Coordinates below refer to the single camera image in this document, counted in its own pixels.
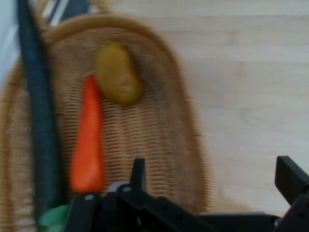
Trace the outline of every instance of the basket rim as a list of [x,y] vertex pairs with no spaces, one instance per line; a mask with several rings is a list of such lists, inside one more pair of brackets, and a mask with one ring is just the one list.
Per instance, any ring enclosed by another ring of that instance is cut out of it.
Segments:
[[[142,22],[140,19],[135,18],[126,14],[84,14],[75,16],[64,20],[61,24],[56,27],[50,28],[48,31],[44,32],[42,38],[45,40],[47,46],[52,46],[57,42],[68,38],[69,36],[81,32],[86,29],[95,28],[123,28],[129,31],[141,34],[154,41],[160,49],[162,49],[171,60],[172,65],[177,70],[178,76],[180,78],[180,83],[182,85],[185,100],[183,101],[185,107],[188,109],[190,114],[189,121],[187,122],[192,131],[194,131],[194,139],[197,145],[197,151],[199,151],[198,157],[202,161],[203,173],[203,187],[204,187],[204,204],[206,210],[211,212],[215,209],[216,197],[215,197],[215,185],[214,185],[214,174],[211,168],[210,157],[208,151],[205,147],[205,138],[201,133],[200,118],[196,113],[195,103],[192,98],[192,91],[190,83],[188,82],[187,75],[184,71],[182,61],[179,58],[177,52],[170,46],[170,44],[160,36],[160,33],[153,29],[151,26]],[[4,215],[10,212],[10,179],[7,171],[7,163],[9,156],[9,149],[7,145],[7,128],[10,122],[9,112],[12,106],[12,96],[15,94],[18,85],[16,84],[19,80],[16,75],[18,73],[17,68],[21,66],[21,61],[18,60],[13,67],[11,73],[6,77],[4,84],[2,86],[2,93],[0,98],[0,117],[2,123],[0,124],[0,169],[2,179],[0,180],[0,188],[5,189],[6,196],[0,198],[0,215]],[[0,228],[2,225],[8,226],[10,223],[8,221],[2,222],[0,219]]]

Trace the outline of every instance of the screw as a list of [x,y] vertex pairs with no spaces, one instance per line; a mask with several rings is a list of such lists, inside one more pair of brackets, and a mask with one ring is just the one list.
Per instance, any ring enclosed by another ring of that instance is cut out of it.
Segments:
[[85,200],[86,201],[90,201],[92,199],[94,199],[94,195],[92,195],[92,194],[89,194],[89,195],[85,196]]
[[281,218],[277,218],[277,219],[275,220],[275,227],[277,227],[277,226],[280,224],[281,221],[282,221]]
[[124,187],[122,189],[123,192],[130,192],[131,191],[131,187],[127,186],[127,187]]

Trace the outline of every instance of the light wood surface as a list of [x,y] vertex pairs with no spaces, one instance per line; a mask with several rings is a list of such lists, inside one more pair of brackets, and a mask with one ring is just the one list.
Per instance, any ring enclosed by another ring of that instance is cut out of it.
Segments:
[[309,1],[114,0],[163,32],[185,61],[217,182],[217,211],[288,204],[276,156],[309,173]]

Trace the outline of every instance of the black plastic part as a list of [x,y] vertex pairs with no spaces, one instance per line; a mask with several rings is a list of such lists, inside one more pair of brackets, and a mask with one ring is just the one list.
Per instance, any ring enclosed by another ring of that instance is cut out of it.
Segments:
[[309,196],[301,195],[282,218],[275,232],[309,231]]
[[74,197],[64,232],[91,232],[94,214],[100,203],[99,193],[78,194]]
[[133,163],[130,185],[146,191],[146,167],[145,159],[135,159]]
[[272,232],[279,217],[261,213],[216,214],[199,216],[222,232]]
[[158,224],[159,231],[170,232],[218,232],[212,225],[181,209],[164,197],[153,198],[140,188],[122,185],[117,189],[118,197],[125,202],[143,224]]
[[132,210],[118,201],[115,192],[102,198],[99,210],[93,220],[93,232],[138,231],[138,221]]
[[291,205],[309,189],[309,176],[288,156],[278,156],[275,184]]

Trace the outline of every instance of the green vegetable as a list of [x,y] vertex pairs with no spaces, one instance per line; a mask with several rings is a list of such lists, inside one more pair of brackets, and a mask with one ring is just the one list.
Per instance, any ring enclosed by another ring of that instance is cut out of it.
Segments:
[[63,232],[64,225],[56,225],[48,227],[45,232]]
[[44,46],[28,1],[17,0],[17,7],[21,55],[30,96],[34,202],[38,224],[43,213],[63,202],[60,139]]
[[68,204],[50,209],[39,218],[39,224],[46,227],[65,224],[69,210]]

